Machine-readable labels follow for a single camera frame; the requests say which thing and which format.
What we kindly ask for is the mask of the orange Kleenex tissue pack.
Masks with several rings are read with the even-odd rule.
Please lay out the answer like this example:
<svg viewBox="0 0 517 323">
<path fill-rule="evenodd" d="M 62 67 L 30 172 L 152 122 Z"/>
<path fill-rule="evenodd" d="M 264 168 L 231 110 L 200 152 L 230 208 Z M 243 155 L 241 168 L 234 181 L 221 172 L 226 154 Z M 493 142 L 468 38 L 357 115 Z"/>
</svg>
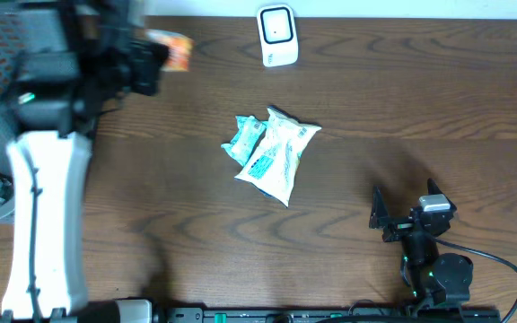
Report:
<svg viewBox="0 0 517 323">
<path fill-rule="evenodd" d="M 146 31 L 149 40 L 166 46 L 169 57 L 162 66 L 164 72 L 187 72 L 194 40 L 173 31 L 153 30 Z"/>
</svg>

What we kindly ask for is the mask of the cream snack bag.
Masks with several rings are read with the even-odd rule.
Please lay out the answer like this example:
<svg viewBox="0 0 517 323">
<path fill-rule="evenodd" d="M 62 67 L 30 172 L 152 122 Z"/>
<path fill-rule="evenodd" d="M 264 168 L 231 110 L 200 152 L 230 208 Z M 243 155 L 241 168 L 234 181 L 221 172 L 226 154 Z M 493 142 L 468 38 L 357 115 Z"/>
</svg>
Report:
<svg viewBox="0 0 517 323">
<path fill-rule="evenodd" d="M 234 177 L 289 206 L 302 153 L 322 127 L 301 123 L 275 106 L 268 106 L 264 137 Z"/>
</svg>

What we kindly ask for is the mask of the mint green wipes pack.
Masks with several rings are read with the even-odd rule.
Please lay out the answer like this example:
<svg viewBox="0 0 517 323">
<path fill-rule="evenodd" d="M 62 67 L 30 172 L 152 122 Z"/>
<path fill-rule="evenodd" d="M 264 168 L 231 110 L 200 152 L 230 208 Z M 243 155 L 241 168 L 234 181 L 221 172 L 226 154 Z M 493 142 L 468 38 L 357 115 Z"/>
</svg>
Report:
<svg viewBox="0 0 517 323">
<path fill-rule="evenodd" d="M 225 152 L 241 166 L 244 166 L 255 145 L 267 129 L 267 121 L 260 121 L 254 116 L 236 116 L 238 132 L 229 143 L 222 144 Z"/>
</svg>

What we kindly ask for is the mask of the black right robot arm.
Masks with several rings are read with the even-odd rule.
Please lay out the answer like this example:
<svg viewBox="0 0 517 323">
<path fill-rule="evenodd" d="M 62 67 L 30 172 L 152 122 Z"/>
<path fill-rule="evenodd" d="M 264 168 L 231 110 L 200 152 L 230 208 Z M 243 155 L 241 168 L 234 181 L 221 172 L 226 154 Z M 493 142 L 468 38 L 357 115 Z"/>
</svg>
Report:
<svg viewBox="0 0 517 323">
<path fill-rule="evenodd" d="M 372 192 L 369 227 L 381 230 L 384 242 L 401 244 L 403 282 L 425 307 L 454 307 L 470 299 L 472 261 L 456 253 L 440 253 L 435 240 L 451 228 L 456 211 L 433 179 L 427 181 L 427 194 L 418 198 L 406 217 L 391 216 L 381 191 L 375 187 Z"/>
</svg>

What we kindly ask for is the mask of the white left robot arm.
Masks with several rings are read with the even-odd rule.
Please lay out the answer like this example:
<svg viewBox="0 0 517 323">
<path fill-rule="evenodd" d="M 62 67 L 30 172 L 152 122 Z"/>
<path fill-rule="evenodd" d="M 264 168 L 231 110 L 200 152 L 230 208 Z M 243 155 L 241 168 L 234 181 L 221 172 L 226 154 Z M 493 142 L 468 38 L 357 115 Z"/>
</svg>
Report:
<svg viewBox="0 0 517 323">
<path fill-rule="evenodd" d="M 90 301 L 83 195 L 108 100 L 157 93 L 169 50 L 136 36 L 136 1 L 94 1 L 86 36 L 74 1 L 19 1 L 23 46 L 0 97 L 13 176 L 13 259 L 1 322 L 161 322 L 146 298 Z"/>
</svg>

